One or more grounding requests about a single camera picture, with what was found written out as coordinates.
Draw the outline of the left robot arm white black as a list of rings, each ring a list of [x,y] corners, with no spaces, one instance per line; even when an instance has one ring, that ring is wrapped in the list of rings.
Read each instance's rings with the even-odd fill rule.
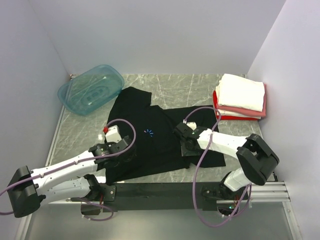
[[[95,172],[129,162],[135,153],[135,139],[98,143],[63,162],[30,170],[20,167],[8,185],[8,196],[16,218],[28,216],[41,206],[66,198],[100,200],[105,188]]]

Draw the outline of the black t shirt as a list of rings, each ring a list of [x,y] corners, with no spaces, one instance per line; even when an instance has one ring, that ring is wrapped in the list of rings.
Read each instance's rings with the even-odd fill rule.
[[[212,128],[216,123],[215,113],[207,106],[163,109],[152,105],[152,94],[134,87],[121,91],[110,110],[108,120],[115,123],[120,135],[133,136],[131,127],[120,119],[131,123],[136,131],[136,157],[123,166],[107,169],[108,185],[123,180],[159,173],[187,169],[197,165],[199,155],[182,156],[180,140],[174,128],[183,121],[195,122],[199,127]]]

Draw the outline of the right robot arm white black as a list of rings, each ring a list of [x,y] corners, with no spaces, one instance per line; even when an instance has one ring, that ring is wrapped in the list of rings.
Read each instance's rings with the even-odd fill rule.
[[[190,127],[179,123],[173,133],[188,151],[209,151],[231,156],[239,161],[240,167],[226,174],[213,191],[221,200],[232,199],[239,190],[250,184],[263,186],[272,175],[280,160],[263,138],[255,133],[250,136],[234,136],[213,131],[209,128]]]

